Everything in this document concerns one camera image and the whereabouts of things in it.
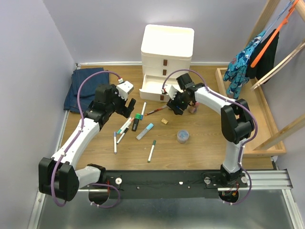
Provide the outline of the drawer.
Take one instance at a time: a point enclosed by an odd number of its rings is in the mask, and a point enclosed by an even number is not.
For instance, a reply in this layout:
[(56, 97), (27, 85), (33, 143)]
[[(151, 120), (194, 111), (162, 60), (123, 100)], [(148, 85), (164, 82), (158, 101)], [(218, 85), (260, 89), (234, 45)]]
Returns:
[(166, 77), (145, 74), (142, 87), (139, 89), (140, 98), (157, 102), (168, 102), (170, 97), (162, 94), (162, 85)]
[(176, 70), (180, 70), (180, 69), (182, 69), (182, 68), (165, 67), (165, 66), (151, 67), (151, 66), (146, 66), (146, 65), (142, 66), (143, 74), (151, 75), (151, 76), (160, 76), (160, 77), (166, 77), (169, 74), (171, 74), (172, 72), (174, 72)]

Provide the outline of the small wooden stamp block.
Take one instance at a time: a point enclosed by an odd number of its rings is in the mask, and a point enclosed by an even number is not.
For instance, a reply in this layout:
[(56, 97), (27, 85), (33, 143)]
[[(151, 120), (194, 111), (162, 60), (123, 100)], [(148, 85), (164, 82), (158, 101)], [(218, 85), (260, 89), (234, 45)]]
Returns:
[(164, 118), (161, 120), (161, 122), (164, 123), (165, 125), (168, 124), (168, 121)]

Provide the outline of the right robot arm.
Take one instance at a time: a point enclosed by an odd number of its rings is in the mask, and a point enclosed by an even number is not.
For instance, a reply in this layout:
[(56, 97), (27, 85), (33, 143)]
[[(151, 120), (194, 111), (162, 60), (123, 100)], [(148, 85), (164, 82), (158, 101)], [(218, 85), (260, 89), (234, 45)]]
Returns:
[(234, 100), (213, 91), (205, 83), (195, 84), (188, 73), (177, 79), (180, 87), (164, 83), (162, 93), (169, 95), (167, 106), (176, 115), (194, 103), (200, 103), (216, 111), (221, 117), (221, 131), (227, 141), (226, 155), (219, 170), (219, 182), (230, 187), (243, 176), (242, 158), (246, 143), (257, 135), (257, 121), (244, 99)]

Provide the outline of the pink lidded tube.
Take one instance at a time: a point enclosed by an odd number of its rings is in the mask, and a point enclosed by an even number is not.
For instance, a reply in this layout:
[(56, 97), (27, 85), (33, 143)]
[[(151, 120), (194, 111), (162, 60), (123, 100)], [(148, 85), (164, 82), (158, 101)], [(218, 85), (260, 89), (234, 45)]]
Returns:
[(199, 106), (199, 103), (196, 102), (196, 103), (191, 103), (190, 107), (189, 107), (189, 113), (191, 114), (195, 114), (197, 112), (197, 109), (198, 109), (198, 106)]

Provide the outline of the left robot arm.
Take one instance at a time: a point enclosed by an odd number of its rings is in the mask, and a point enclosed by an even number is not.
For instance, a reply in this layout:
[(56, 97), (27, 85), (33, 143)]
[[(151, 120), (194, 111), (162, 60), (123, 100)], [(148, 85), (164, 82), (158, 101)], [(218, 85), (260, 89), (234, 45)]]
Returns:
[(105, 185), (105, 168), (89, 164), (84, 169), (76, 170), (77, 163), (89, 142), (101, 131), (113, 113), (128, 118), (134, 110), (135, 99), (128, 100), (134, 89), (133, 84), (125, 81), (118, 85), (100, 84), (96, 88), (95, 98), (66, 141), (52, 155), (39, 162), (39, 191), (51, 195), (54, 202), (62, 207), (64, 202), (71, 201), (78, 189), (92, 185), (102, 188)]

